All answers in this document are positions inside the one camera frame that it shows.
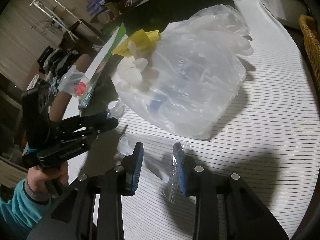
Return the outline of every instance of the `white container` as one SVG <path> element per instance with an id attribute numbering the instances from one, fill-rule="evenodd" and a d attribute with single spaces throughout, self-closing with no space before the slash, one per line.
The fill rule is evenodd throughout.
<path id="1" fill-rule="evenodd" d="M 297 0 L 261 0 L 263 5 L 282 25 L 300 30 L 298 18 L 307 14 L 307 7 Z"/>

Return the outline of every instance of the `pile of clothes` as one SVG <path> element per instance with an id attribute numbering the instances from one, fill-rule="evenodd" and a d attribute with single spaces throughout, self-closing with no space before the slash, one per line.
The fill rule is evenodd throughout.
<path id="1" fill-rule="evenodd" d="M 62 76 L 68 72 L 69 68 L 77 61 L 81 54 L 64 49 L 53 49 L 48 46 L 40 58 L 39 72 L 46 74 L 45 80 L 51 84 L 50 93 L 54 96 L 58 93 L 58 85 Z"/>

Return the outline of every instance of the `teal sleeve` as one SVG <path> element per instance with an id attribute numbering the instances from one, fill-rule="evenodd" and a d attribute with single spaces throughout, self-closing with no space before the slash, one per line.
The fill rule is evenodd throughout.
<path id="1" fill-rule="evenodd" d="M 8 227 L 19 239 L 26 239 L 34 225 L 50 209 L 51 200 L 45 205 L 30 200 L 24 191 L 25 179 L 20 181 L 12 200 L 5 203 L 0 199 L 0 213 Z"/>

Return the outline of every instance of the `human hand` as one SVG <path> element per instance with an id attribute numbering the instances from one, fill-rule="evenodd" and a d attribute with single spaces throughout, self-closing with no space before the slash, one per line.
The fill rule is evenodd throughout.
<path id="1" fill-rule="evenodd" d="M 68 182 L 68 162 L 64 162 L 60 169 L 49 169 L 42 171 L 38 166 L 28 170 L 27 183 L 35 193 L 48 193 L 45 182 L 59 178 L 62 184 Z"/>

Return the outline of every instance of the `metal screw head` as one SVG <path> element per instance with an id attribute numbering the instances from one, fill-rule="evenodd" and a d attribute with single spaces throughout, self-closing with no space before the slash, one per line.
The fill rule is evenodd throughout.
<path id="1" fill-rule="evenodd" d="M 195 167 L 195 171 L 196 172 L 202 172 L 202 171 L 204 171 L 204 168 L 202 166 L 196 166 Z"/>
<path id="2" fill-rule="evenodd" d="M 87 175 L 86 174 L 80 174 L 79 176 L 78 176 L 78 180 L 79 181 L 84 181 L 84 180 L 86 180 L 87 179 Z"/>
<path id="3" fill-rule="evenodd" d="M 237 174 L 237 173 L 232 173 L 231 174 L 231 178 L 234 179 L 234 180 L 238 180 L 238 179 L 240 179 L 240 175 Z"/>
<path id="4" fill-rule="evenodd" d="M 123 166 L 121 166 L 121 165 L 118 165 L 118 166 L 116 166 L 115 168 L 114 168 L 114 170 L 115 170 L 115 172 L 120 172 L 120 171 L 123 171 Z"/>

